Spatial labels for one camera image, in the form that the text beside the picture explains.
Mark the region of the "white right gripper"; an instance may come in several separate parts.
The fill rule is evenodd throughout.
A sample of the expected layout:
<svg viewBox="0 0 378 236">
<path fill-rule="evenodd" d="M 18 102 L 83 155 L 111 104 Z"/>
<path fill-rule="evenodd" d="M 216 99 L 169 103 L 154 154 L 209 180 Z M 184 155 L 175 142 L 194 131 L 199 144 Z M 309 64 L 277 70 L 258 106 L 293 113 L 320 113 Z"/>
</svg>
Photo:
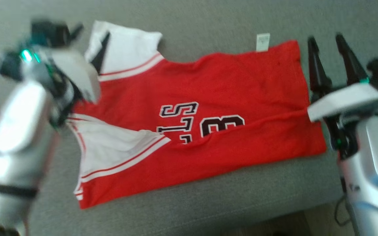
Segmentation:
<svg viewBox="0 0 378 236">
<path fill-rule="evenodd" d="M 368 74 L 342 33 L 336 34 L 335 41 L 344 60 L 348 86 L 330 93 L 332 81 L 324 71 L 317 42 L 310 36 L 307 47 L 312 104 L 307 113 L 311 122 L 323 120 L 326 123 L 330 145 L 338 151 L 339 158 L 345 160 L 358 151 L 355 133 L 358 123 L 378 116 L 378 90 L 368 84 Z"/>
</svg>

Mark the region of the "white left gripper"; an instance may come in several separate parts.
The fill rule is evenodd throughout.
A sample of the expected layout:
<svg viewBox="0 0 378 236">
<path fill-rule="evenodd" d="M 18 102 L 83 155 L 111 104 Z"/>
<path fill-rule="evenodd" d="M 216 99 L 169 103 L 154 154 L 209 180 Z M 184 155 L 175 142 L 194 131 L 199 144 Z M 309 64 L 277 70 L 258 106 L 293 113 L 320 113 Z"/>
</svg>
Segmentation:
<svg viewBox="0 0 378 236">
<path fill-rule="evenodd" d="M 83 30 L 83 23 L 78 23 L 69 30 L 68 40 L 77 40 Z M 107 31 L 90 63 L 75 49 L 28 48 L 20 52 L 24 81 L 37 82 L 53 98 L 49 118 L 52 126 L 63 125 L 78 101 L 99 101 L 98 75 L 101 75 L 110 37 Z"/>
</svg>

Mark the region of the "red white basketball jersey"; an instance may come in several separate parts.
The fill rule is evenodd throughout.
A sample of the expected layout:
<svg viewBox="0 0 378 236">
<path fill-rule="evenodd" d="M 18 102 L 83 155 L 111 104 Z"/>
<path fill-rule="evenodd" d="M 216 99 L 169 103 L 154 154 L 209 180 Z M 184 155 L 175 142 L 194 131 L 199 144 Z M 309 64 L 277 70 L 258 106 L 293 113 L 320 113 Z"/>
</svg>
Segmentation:
<svg viewBox="0 0 378 236">
<path fill-rule="evenodd" d="M 98 103 L 69 126 L 81 151 L 81 209 L 237 169 L 322 154 L 295 40 L 241 54 L 167 60 L 160 32 L 95 21 L 87 59 L 105 49 Z"/>
</svg>

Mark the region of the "grey sofa seat cushion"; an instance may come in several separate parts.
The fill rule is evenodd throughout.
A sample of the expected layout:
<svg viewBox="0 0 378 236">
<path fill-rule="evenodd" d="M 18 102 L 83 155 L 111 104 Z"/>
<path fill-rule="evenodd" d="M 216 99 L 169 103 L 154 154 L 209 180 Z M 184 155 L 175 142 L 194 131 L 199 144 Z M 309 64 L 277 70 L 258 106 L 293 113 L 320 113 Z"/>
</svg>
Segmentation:
<svg viewBox="0 0 378 236">
<path fill-rule="evenodd" d="M 0 54 L 30 31 L 30 20 L 48 17 L 85 30 L 95 20 L 163 34 L 159 51 L 190 62 L 214 52 L 256 48 L 296 39 L 308 76 L 307 38 L 320 48 L 327 75 L 345 82 L 335 34 L 342 33 L 361 63 L 378 57 L 378 0 L 0 0 Z M 342 195 L 337 153 L 328 151 L 255 166 L 80 210 L 73 195 L 80 149 L 67 128 L 30 215 L 30 236 L 251 236 L 280 230 L 292 235 L 354 236 L 339 227 L 334 206 Z"/>
</svg>

